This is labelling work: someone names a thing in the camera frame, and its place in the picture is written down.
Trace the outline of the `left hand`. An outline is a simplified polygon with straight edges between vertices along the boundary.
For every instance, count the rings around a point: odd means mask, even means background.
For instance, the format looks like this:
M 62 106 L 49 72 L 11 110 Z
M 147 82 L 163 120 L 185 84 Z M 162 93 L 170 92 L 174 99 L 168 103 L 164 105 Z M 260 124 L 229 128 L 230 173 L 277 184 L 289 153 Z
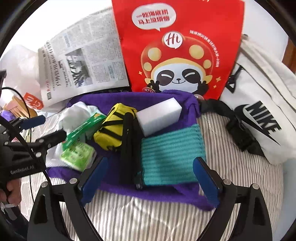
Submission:
M 7 201 L 13 205 L 19 205 L 22 201 L 21 180 L 15 179 L 8 181 L 6 188 L 10 192 L 10 195 L 6 196 L 6 193 L 1 189 L 1 202 Z

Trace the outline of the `dark blue sleeve forearm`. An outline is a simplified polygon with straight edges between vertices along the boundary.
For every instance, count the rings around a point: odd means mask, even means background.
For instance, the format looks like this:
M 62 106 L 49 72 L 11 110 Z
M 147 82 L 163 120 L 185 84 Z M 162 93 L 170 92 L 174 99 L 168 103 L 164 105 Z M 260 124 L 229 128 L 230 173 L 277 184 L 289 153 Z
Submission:
M 1 240 L 27 240 L 28 225 L 18 206 L 1 210 Z

